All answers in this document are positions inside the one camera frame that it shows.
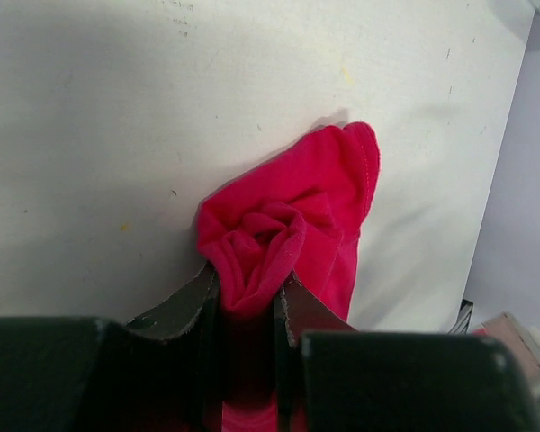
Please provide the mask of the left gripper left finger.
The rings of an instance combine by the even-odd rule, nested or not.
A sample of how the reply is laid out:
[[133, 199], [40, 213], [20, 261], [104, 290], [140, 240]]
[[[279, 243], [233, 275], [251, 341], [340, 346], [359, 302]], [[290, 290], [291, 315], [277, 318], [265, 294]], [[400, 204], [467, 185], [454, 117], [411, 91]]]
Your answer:
[[211, 265], [128, 323], [0, 318], [0, 431], [216, 431]]

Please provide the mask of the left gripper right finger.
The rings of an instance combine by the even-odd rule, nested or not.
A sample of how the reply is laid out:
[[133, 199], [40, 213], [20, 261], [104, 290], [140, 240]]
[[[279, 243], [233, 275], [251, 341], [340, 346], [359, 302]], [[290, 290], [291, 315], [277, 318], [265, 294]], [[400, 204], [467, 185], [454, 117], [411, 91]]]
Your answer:
[[295, 275], [273, 308], [281, 431], [540, 431], [540, 404], [497, 339], [359, 331]]

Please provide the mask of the crimson red t shirt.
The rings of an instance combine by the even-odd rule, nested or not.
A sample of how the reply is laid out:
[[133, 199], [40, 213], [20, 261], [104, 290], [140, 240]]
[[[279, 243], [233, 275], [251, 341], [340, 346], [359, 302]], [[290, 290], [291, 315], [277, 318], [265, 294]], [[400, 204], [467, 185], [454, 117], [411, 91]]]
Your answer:
[[224, 430], [277, 428], [272, 311], [289, 275], [347, 317], [379, 173], [368, 124], [329, 125], [202, 203], [197, 248], [220, 278]]

